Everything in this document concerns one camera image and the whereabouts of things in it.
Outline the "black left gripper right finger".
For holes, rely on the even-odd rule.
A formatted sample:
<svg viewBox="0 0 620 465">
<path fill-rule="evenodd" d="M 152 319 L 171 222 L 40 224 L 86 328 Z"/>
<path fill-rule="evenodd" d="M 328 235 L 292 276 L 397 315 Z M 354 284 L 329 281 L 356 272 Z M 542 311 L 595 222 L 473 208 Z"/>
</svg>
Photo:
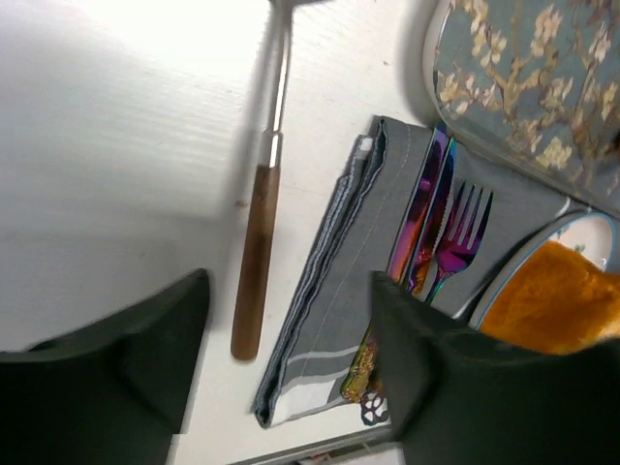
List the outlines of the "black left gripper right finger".
<svg viewBox="0 0 620 465">
<path fill-rule="evenodd" d="M 478 332 L 370 276 L 376 368 L 410 464 L 615 464 L 619 343 L 567 356 Z"/>
</svg>

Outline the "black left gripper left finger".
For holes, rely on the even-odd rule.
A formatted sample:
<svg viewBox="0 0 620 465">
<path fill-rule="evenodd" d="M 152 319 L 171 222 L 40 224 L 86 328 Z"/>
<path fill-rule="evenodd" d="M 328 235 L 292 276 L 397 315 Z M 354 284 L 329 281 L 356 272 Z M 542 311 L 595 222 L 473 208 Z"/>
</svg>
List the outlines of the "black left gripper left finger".
<svg viewBox="0 0 620 465">
<path fill-rule="evenodd" d="M 166 463 L 209 306 L 209 274 L 196 269 L 90 325 L 2 353 L 2 463 Z"/>
</svg>

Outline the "round orange sponge cake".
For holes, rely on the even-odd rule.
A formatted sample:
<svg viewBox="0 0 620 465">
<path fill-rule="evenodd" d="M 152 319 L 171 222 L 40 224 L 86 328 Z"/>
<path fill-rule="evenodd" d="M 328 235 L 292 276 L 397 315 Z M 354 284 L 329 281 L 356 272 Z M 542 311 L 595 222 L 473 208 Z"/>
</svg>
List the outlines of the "round orange sponge cake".
<svg viewBox="0 0 620 465">
<path fill-rule="evenodd" d="M 480 331 L 545 354 L 577 352 L 619 335 L 619 276 L 548 243 L 488 310 Z"/>
</svg>

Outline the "steel cake server wooden handle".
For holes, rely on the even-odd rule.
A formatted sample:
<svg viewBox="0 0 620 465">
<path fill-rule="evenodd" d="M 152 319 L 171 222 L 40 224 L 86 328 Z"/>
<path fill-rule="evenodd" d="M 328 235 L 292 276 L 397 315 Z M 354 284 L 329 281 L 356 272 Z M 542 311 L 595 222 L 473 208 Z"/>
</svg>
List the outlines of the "steel cake server wooden handle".
<svg viewBox="0 0 620 465">
<path fill-rule="evenodd" d="M 262 335 L 265 299 L 281 177 L 283 122 L 293 50 L 294 12 L 314 1 L 271 1 L 264 41 L 263 68 L 252 89 L 254 108 L 248 128 L 248 148 L 256 163 L 248 201 L 243 253 L 232 318 L 230 351 L 241 363 L 257 357 Z"/>
</svg>

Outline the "blossom pattern grey tray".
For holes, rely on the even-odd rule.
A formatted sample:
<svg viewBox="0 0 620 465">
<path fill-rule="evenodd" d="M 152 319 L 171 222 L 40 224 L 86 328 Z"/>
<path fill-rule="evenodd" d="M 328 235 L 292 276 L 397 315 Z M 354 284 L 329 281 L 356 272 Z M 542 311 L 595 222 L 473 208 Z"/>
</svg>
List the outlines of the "blossom pattern grey tray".
<svg viewBox="0 0 620 465">
<path fill-rule="evenodd" d="M 610 215 L 619 212 L 619 5 L 441 1 L 423 50 L 448 126 Z"/>
</svg>

